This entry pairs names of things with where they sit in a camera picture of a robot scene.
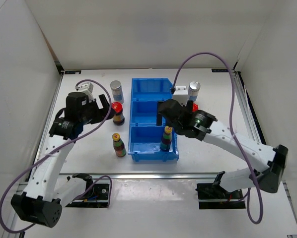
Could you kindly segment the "yellow-capped sauce bottle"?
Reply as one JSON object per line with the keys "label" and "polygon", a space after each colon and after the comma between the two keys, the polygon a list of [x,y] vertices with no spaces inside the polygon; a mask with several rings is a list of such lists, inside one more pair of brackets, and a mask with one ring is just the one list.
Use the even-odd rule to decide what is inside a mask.
{"label": "yellow-capped sauce bottle", "polygon": [[120,134],[113,133],[112,139],[113,139],[113,148],[115,150],[116,156],[124,157],[126,155],[126,149],[125,149],[125,144],[120,137]]}
{"label": "yellow-capped sauce bottle", "polygon": [[160,149],[162,151],[169,151],[171,148],[171,143],[172,143],[172,132],[173,128],[166,126],[164,128],[161,141],[160,141]]}

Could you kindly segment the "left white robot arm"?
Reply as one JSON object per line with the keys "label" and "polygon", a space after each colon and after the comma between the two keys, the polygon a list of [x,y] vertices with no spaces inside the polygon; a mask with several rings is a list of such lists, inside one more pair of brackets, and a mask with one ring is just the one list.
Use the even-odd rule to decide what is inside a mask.
{"label": "left white robot arm", "polygon": [[39,159],[22,194],[15,194],[11,199],[11,205],[21,220],[52,228],[68,204],[97,196],[92,176],[84,173],[74,174],[58,189],[55,186],[84,125],[112,118],[112,108],[105,95],[99,95],[99,99],[102,108],[89,93],[76,91],[67,95],[65,108],[56,114],[50,128],[46,155]]}

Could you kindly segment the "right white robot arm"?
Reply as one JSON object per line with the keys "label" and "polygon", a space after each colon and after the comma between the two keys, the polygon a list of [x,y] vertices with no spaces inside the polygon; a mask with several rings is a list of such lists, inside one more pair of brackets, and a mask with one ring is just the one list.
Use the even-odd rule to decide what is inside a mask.
{"label": "right white robot arm", "polygon": [[208,196],[222,199],[236,190],[256,186],[267,193],[278,191],[286,165],[287,147],[272,147],[231,133],[214,115],[202,110],[193,111],[192,101],[182,106],[169,99],[158,104],[157,112],[178,135],[220,147],[247,163],[246,169],[218,173],[212,185],[204,190]]}

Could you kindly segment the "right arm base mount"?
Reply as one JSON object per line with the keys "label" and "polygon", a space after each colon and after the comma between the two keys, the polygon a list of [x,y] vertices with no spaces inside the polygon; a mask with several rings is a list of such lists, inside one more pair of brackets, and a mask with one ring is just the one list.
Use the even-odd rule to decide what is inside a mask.
{"label": "right arm base mount", "polygon": [[196,192],[200,210],[245,209],[242,190],[228,192],[220,187],[225,171],[219,172],[211,183],[197,182]]}

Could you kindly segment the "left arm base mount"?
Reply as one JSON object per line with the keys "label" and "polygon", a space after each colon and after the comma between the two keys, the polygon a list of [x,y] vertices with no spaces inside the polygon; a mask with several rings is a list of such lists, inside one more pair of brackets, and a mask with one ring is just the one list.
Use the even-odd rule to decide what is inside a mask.
{"label": "left arm base mount", "polygon": [[113,181],[110,176],[103,175],[97,179],[89,174],[74,174],[71,179],[82,179],[86,182],[85,189],[91,189],[81,198],[70,202],[68,208],[109,208]]}

